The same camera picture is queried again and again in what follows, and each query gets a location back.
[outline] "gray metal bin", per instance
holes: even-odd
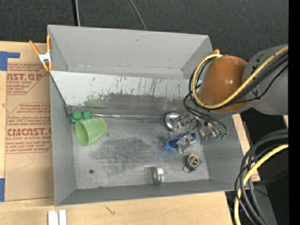
[[[187,114],[182,100],[198,63],[212,53],[206,35],[48,26],[55,205],[233,190],[243,154],[231,116],[223,141],[202,140],[180,154],[164,149],[164,116]],[[71,112],[105,116],[108,132],[82,146]],[[182,171],[187,154],[202,164]],[[153,185],[152,167],[165,180]]]

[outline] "black floor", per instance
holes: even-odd
[[[132,1],[147,30],[207,34],[213,49],[245,60],[265,48],[288,43],[289,0]],[[82,26],[144,29],[129,0],[78,2]],[[0,40],[45,42],[48,24],[75,24],[70,0],[0,0]],[[253,110],[242,117],[254,143],[284,125],[280,117],[263,116]],[[287,162],[285,157],[277,165],[287,166]],[[286,225],[288,174],[268,186],[273,209],[279,214],[278,224]],[[284,193],[285,200],[278,200],[274,193]]]

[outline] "green plastic cup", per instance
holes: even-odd
[[[107,133],[107,123],[103,118],[91,118],[75,123],[75,134],[83,146],[96,141]]]

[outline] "wooden table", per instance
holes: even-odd
[[[40,52],[44,44],[38,44]],[[17,62],[37,62],[28,43],[0,42],[0,51],[21,52]],[[6,72],[0,71],[0,178],[4,176]],[[234,115],[243,151],[249,149],[240,119]],[[232,225],[225,192],[160,197],[131,201],[102,202],[54,207],[53,198],[0,202],[0,223],[6,225],[47,224],[49,210],[67,210],[68,225]]]

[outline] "bin floor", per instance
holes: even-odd
[[[72,126],[76,187],[79,189],[151,184],[151,167],[164,170],[164,182],[209,179],[205,156],[196,143],[182,154],[165,150],[170,132],[162,121],[105,118],[108,132],[82,146]],[[184,173],[184,157],[197,155],[202,164]]]

